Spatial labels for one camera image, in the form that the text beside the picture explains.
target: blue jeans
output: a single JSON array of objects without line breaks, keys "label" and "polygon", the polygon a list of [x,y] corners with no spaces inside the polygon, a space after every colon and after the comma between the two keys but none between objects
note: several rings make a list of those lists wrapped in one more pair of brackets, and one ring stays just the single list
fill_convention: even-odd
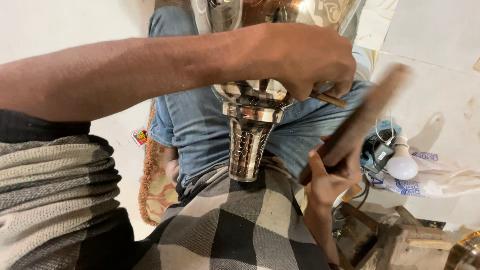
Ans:
[{"label": "blue jeans", "polygon": [[[150,19],[149,37],[196,34],[192,17],[177,7],[160,8]],[[289,172],[298,177],[307,165],[310,150],[323,143],[320,136],[332,134],[360,105],[371,85],[356,81],[342,98],[348,101],[345,109],[312,98],[298,102],[286,111],[265,149],[281,158]],[[214,164],[228,163],[228,120],[210,86],[157,97],[155,104],[148,134],[162,145],[178,148],[178,181],[183,187]]]}]

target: light bulb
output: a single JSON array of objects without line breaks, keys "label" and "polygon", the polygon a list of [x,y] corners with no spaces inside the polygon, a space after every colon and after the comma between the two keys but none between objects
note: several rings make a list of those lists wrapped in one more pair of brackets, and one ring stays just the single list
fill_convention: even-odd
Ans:
[{"label": "light bulb", "polygon": [[419,172],[419,166],[408,152],[407,137],[400,133],[395,137],[395,154],[387,162],[388,173],[400,180],[412,179]]}]

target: hand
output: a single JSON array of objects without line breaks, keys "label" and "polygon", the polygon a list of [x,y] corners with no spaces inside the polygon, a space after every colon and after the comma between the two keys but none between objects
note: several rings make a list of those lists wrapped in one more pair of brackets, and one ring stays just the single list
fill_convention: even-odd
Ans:
[{"label": "hand", "polygon": [[172,184],[177,184],[180,172],[178,148],[165,146],[163,151],[163,169],[167,179]]},{"label": "hand", "polygon": [[325,92],[340,98],[350,91],[357,64],[352,44],[336,30],[316,25],[265,24],[265,48],[277,62],[273,79],[279,81],[296,100],[305,100],[312,89],[319,90],[326,81],[335,86]]},{"label": "hand", "polygon": [[312,181],[306,188],[308,205],[314,211],[322,214],[328,212],[329,215],[335,199],[352,185],[361,181],[361,145],[355,147],[337,166],[327,169],[317,153],[318,147],[309,153]]}]

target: wooden stool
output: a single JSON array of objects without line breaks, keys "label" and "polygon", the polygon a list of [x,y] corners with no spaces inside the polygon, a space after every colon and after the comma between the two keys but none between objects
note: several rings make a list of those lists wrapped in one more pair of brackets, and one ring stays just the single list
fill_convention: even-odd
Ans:
[{"label": "wooden stool", "polygon": [[345,270],[359,270],[378,252],[378,270],[438,270],[443,269],[452,244],[448,235],[438,229],[424,227],[403,206],[396,208],[408,225],[388,226],[378,223],[349,203],[342,210],[372,230],[377,238],[366,255],[352,265],[339,250],[340,266]]}]

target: white cable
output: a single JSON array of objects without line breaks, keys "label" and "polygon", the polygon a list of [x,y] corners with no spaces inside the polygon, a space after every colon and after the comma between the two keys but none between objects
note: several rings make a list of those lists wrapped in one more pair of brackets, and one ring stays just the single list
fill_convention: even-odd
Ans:
[{"label": "white cable", "polygon": [[387,146],[389,146],[392,143],[392,140],[395,138],[395,135],[393,133],[393,116],[392,116],[392,109],[389,108],[390,110],[390,130],[392,132],[392,135],[388,140],[384,140],[382,137],[380,137],[380,134],[378,134],[378,129],[377,129],[377,118],[375,118],[375,132],[377,133],[377,136],[379,139],[381,139]]}]

